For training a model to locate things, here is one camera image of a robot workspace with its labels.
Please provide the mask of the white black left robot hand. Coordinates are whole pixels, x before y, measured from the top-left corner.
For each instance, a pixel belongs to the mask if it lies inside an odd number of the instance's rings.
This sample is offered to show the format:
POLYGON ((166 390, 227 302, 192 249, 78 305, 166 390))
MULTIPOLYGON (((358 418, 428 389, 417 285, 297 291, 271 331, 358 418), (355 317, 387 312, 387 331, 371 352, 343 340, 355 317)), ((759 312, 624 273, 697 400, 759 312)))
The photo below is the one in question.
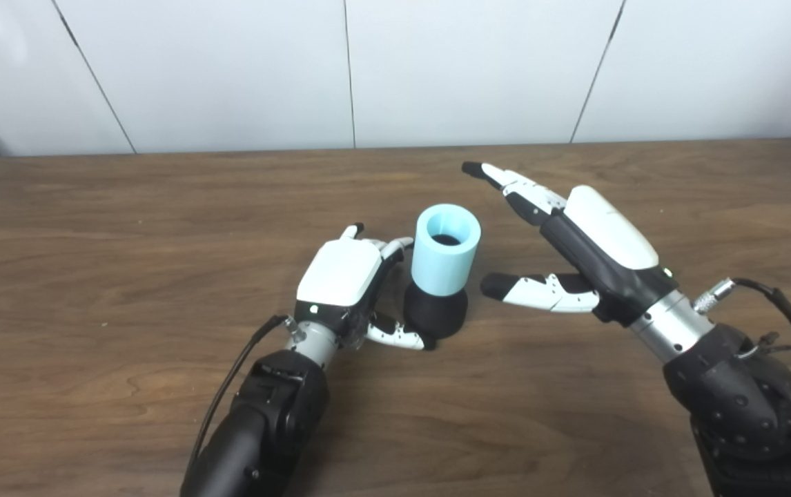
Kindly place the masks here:
POLYGON ((350 224, 314 255, 295 293, 295 323, 325 327, 338 349, 357 349, 371 340, 433 351, 436 340, 376 311, 389 274, 413 249, 414 239, 361 238, 363 230, 361 222, 350 224))

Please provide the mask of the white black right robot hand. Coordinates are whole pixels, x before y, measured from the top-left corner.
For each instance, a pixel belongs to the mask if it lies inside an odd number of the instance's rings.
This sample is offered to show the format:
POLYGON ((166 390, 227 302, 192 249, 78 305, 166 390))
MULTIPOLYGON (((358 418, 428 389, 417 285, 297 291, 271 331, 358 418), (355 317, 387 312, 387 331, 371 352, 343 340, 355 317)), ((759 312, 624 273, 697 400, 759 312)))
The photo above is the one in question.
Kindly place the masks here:
POLYGON ((549 275, 488 273, 482 295, 553 313, 591 313, 628 327, 676 290, 651 243, 591 186, 575 186, 563 197, 493 164, 465 162, 461 168, 498 190, 574 268, 549 275))

